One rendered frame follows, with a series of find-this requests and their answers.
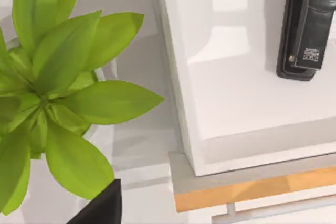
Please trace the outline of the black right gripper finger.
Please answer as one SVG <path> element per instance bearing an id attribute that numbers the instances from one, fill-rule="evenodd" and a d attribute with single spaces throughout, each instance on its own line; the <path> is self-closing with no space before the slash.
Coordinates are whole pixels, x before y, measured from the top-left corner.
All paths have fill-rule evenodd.
<path id="1" fill-rule="evenodd" d="M 121 224 L 121 180 L 115 179 L 66 224 Z"/>

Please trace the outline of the green leafy plant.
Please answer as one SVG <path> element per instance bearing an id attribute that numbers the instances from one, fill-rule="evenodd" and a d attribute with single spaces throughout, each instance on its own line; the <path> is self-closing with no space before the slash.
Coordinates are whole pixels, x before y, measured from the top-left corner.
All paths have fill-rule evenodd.
<path id="1" fill-rule="evenodd" d="M 159 94 L 118 79 L 100 80 L 140 31 L 144 15 L 101 11 L 72 17 L 77 0 L 13 0 L 16 37 L 0 29 L 0 213 L 28 191 L 31 161 L 44 157 L 66 191 L 92 200 L 115 175 L 85 134 L 95 125 L 138 118 Z"/>

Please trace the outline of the wooden drawer front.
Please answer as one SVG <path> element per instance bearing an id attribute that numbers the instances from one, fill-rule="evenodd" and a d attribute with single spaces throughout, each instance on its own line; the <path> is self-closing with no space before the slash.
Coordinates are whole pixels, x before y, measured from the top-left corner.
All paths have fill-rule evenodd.
<path id="1" fill-rule="evenodd" d="M 169 161 L 177 212 L 336 186 L 336 153 L 201 177 L 185 154 Z"/>

